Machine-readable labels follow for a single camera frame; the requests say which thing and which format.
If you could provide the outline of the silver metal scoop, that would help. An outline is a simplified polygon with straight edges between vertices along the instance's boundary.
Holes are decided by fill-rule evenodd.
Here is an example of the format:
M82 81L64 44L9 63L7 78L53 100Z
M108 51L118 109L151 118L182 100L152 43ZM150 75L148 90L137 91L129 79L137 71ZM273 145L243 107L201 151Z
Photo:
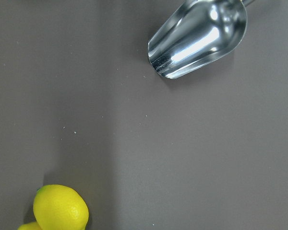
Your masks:
M177 79L233 51L245 36L250 0L187 0L148 42L162 77Z

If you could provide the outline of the yellow lemon left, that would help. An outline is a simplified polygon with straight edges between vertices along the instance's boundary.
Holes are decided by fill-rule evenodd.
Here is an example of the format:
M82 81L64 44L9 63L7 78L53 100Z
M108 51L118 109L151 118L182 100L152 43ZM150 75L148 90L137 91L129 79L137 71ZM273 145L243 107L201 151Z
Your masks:
M74 189L59 184L37 190L33 212L43 230L84 230L89 219L83 198Z

